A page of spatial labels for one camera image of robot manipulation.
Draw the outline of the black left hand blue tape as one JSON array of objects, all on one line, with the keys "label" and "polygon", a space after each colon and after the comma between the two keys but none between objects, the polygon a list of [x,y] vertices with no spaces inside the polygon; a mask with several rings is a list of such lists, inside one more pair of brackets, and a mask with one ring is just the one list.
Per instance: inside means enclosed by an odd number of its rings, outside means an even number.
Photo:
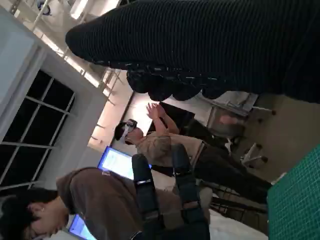
[{"label": "black left hand blue tape", "polygon": [[167,229],[159,208],[156,188],[147,159],[142,154],[132,157],[137,203],[143,230],[133,240],[209,240],[209,223],[201,207],[199,191],[186,149],[182,144],[172,147],[172,168],[182,203],[183,225]]}]

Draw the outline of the black knitted gloved right hand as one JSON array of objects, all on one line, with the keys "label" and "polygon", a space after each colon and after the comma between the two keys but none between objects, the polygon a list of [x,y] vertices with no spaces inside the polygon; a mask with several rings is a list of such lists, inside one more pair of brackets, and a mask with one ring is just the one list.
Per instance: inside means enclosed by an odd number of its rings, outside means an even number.
[{"label": "black knitted gloved right hand", "polygon": [[125,70],[153,101],[228,91],[320,101],[317,0],[137,0],[73,27],[65,42]]}]

